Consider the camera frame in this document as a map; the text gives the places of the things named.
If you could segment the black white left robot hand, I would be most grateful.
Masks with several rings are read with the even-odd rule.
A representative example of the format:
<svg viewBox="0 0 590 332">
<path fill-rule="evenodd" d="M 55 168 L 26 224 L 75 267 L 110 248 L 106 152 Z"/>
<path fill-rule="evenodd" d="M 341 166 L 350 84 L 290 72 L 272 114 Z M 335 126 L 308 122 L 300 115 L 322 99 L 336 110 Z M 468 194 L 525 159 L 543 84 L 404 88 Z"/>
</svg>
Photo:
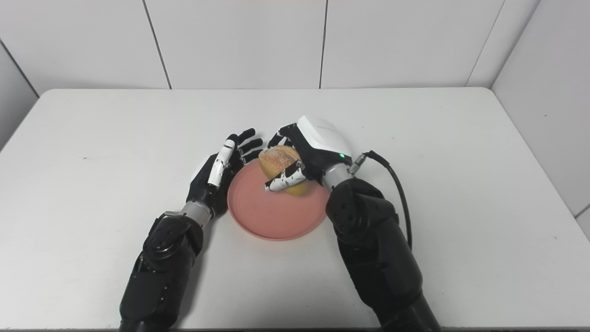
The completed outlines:
<svg viewBox="0 0 590 332">
<path fill-rule="evenodd" d="M 263 139 L 255 138 L 255 128 L 230 134 L 221 149 L 204 159 L 190 183 L 187 202 L 200 202 L 211 212 L 212 219 L 228 210 L 228 191 L 237 173 L 263 151 Z"/>
</svg>

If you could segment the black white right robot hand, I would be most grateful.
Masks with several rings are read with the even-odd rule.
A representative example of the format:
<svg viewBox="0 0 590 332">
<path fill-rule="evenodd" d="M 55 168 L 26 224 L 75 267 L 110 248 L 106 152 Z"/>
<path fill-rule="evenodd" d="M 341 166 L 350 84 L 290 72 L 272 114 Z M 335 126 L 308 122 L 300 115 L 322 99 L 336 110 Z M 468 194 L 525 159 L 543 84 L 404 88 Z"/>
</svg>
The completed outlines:
<svg viewBox="0 0 590 332">
<path fill-rule="evenodd" d="M 267 191 L 280 191 L 316 181 L 332 192 L 341 182 L 351 179 L 352 150 L 331 122 L 314 116 L 302 116 L 297 122 L 283 126 L 270 139 L 268 148 L 292 147 L 300 156 L 286 170 L 265 184 Z"/>
</svg>

